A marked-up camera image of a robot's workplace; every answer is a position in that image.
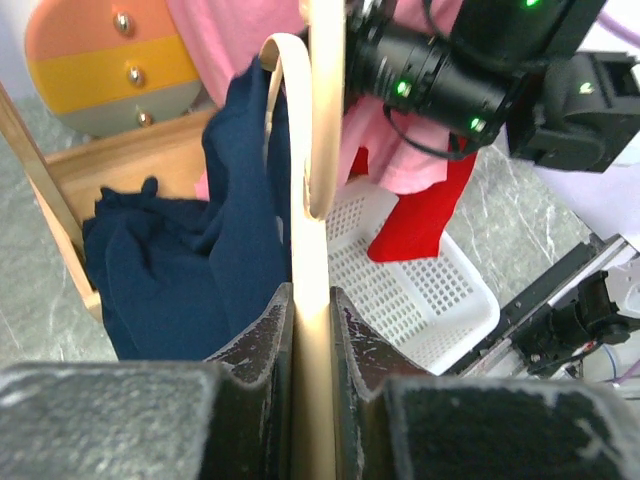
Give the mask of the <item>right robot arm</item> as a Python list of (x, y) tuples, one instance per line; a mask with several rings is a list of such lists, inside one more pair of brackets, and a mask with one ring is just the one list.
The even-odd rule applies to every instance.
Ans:
[(513, 158), (604, 172), (639, 131), (636, 61), (580, 45), (599, 1), (465, 1), (450, 32), (394, 20), (392, 1), (346, 9), (345, 86), (379, 99), (387, 120), (445, 127), (446, 160), (507, 134)]

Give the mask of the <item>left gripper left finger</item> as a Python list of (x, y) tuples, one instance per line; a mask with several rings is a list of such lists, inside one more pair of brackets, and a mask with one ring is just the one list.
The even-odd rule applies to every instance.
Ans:
[(1, 373), (5, 479), (285, 479), (293, 292), (202, 362)]

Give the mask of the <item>navy blue t shirt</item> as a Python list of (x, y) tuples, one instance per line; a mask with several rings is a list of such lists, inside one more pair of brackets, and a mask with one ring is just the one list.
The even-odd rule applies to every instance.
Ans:
[(83, 225), (86, 272), (121, 360), (203, 360), (240, 334), (291, 276), (287, 102), (266, 110), (259, 61), (206, 125), (207, 200), (169, 199), (148, 178), (103, 188)]

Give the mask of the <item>cream plastic hanger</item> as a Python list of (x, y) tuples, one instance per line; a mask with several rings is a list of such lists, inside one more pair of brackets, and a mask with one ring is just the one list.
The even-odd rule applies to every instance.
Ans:
[(337, 476), (326, 219), (337, 185), (345, 77), (342, 1), (302, 1), (309, 39), (274, 33), (260, 51), (269, 71), (265, 132), (287, 101), (294, 320), (291, 476)]

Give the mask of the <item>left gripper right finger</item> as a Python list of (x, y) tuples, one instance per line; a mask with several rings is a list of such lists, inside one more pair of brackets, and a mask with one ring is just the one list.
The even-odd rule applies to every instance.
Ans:
[(635, 479), (639, 423), (579, 381), (434, 376), (330, 291), (340, 479)]

